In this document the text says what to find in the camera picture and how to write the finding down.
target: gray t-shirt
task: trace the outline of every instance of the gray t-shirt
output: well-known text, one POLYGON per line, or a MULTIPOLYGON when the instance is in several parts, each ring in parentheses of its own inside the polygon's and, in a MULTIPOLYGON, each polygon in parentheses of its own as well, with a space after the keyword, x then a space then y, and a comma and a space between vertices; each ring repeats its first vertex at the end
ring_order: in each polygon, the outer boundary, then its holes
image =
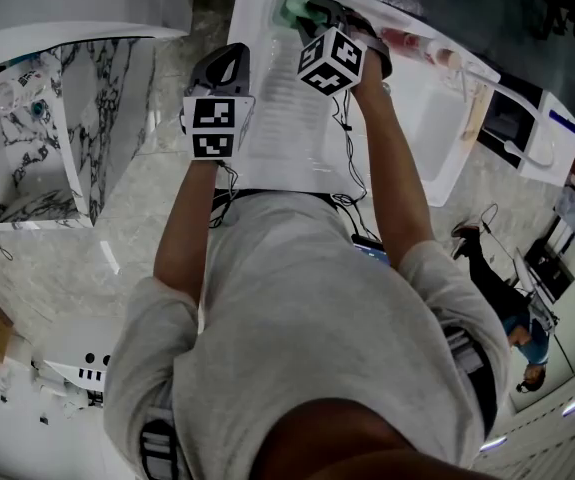
POLYGON ((356 250, 323 201, 287 193, 237 200, 216 231, 204 332, 186 294, 147 278, 112 354, 105 429, 139 475, 146 412, 165 398, 195 479, 248 478, 272 426, 320 398, 361 403, 417 450, 471 465, 482 416, 441 325, 457 323, 481 343, 499 403, 509 347, 438 243, 416 245, 396 272, 356 250))

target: sleeve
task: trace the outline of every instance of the sleeve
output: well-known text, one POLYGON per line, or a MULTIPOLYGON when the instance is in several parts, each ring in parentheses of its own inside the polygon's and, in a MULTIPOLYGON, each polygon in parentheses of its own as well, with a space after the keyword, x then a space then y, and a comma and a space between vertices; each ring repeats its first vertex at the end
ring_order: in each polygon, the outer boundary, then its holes
POLYGON ((114 446, 136 471, 141 470, 140 431, 147 410, 168 392, 174 359, 193 348, 197 315, 187 294, 153 277, 134 288, 107 371, 104 426, 114 446))
POLYGON ((494 372, 500 405, 508 393, 509 344, 500 319, 476 285, 434 241, 412 247, 398 270, 441 326, 460 326, 480 343, 494 372))

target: black shoe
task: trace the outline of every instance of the black shoe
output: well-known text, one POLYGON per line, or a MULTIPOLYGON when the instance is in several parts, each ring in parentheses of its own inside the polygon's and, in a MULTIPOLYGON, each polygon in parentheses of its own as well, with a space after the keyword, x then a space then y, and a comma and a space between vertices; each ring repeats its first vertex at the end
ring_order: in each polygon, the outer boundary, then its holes
POLYGON ((469 251, 470 251, 469 242, 467 242, 467 240, 463 240, 462 243, 456 249, 456 252, 453 254, 454 260, 457 260, 461 256, 469 258, 469 251))
POLYGON ((480 228, 474 224, 460 222, 451 230, 451 236, 453 238, 464 238, 465 240, 480 238, 480 228))

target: person sitting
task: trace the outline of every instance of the person sitting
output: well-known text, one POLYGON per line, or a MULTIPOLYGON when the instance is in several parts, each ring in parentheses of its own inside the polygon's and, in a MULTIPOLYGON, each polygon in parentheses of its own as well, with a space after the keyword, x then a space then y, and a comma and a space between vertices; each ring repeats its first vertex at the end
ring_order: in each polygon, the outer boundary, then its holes
POLYGON ((538 391, 545 382, 549 336, 538 320, 531 317, 529 299, 505 283, 487 264, 478 226, 459 224, 452 236, 463 239, 454 259, 460 256, 469 259, 469 276, 500 318, 509 346, 518 348, 527 359, 523 382, 516 390, 519 393, 538 391))

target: floor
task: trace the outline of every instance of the floor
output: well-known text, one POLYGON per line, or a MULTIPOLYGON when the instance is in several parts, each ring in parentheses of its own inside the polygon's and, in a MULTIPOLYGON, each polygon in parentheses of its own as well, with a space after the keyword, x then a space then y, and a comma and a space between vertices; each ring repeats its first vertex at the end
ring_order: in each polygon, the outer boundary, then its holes
MULTIPOLYGON (((188 166, 175 121, 181 94, 194 63, 225 44, 233 1, 194 0, 191 37, 159 45, 154 97, 161 125, 132 160, 94 229, 0 233, 0 242, 13 255, 13 261, 0 256, 0 306, 34 344, 63 315, 121 315, 131 288, 151 274, 188 166)), ((518 247, 524 252, 552 218, 558 191, 519 177, 477 144, 447 204, 431 210, 436 237, 451 251, 454 224, 477 217, 495 202, 495 236, 508 251, 518 247)), ((363 210, 375 228, 367 200, 363 210)), ((509 277, 513 270, 502 249, 488 235, 483 244, 494 268, 509 277)))

